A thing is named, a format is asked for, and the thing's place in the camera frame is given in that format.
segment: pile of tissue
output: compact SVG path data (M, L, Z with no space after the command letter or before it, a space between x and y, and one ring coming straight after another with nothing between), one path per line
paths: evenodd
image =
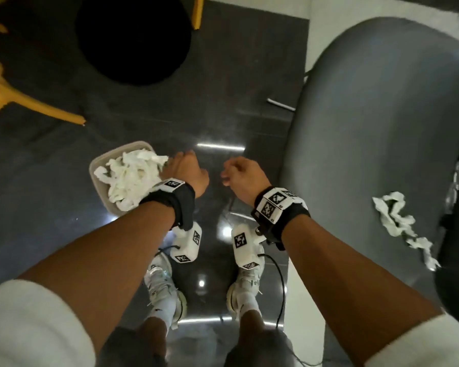
M123 153L110 159L107 168L100 166L93 172L103 183L109 184L109 201L121 211L137 207L148 191L161 181L159 171L168 160L166 155L157 155L146 149Z
M404 235L410 247L422 249L423 259L429 270L435 271L440 267L439 262L432 257L432 242L425 237L418 238L413 231L412 225L415 223L415 218L411 215L399 215L406 204L405 196L402 193L392 192L381 198L373 197L373 202L376 210L381 214L381 224L390 235L393 237Z

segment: hand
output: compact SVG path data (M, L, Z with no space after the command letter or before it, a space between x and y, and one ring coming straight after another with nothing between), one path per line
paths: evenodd
M175 178L190 184L196 192L196 198L201 197L209 185L207 170L201 169L194 151L178 152L170 158L160 172L162 180Z
M251 207L258 194L271 185L258 163L245 157L230 159L224 163L224 167L225 170L221 172L223 184Z

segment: shorts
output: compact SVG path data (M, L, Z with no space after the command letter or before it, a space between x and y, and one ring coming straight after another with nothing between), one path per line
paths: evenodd
M166 367L164 356L150 350L138 333L117 327L106 341L97 367ZM265 330L245 345L237 345L226 356L224 367L294 367L292 345L277 330Z

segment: gray seat cushion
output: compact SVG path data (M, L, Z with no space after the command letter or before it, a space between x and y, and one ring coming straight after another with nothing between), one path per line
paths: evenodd
M280 181L334 235L436 299L422 255L381 226L371 197L405 194L434 240L459 156L459 41L376 18L339 36L302 91Z

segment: shoe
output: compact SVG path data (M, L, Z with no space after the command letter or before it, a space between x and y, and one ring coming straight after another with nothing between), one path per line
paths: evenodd
M264 253L262 245L259 246L259 254ZM241 292L250 292L254 296L258 294L260 286L260 278L263 274L265 267L265 258L259 257L257 266L251 269L238 268L238 277L236 281L229 287L226 293L226 306L233 316L233 318L240 319L240 305L236 300L236 297Z
M172 329L176 329L179 321L187 315L187 300L173 283L172 264L170 264L167 255L162 252L155 255L144 275L144 283L150 293L151 304L156 304L167 297L177 296L177 305L172 321Z

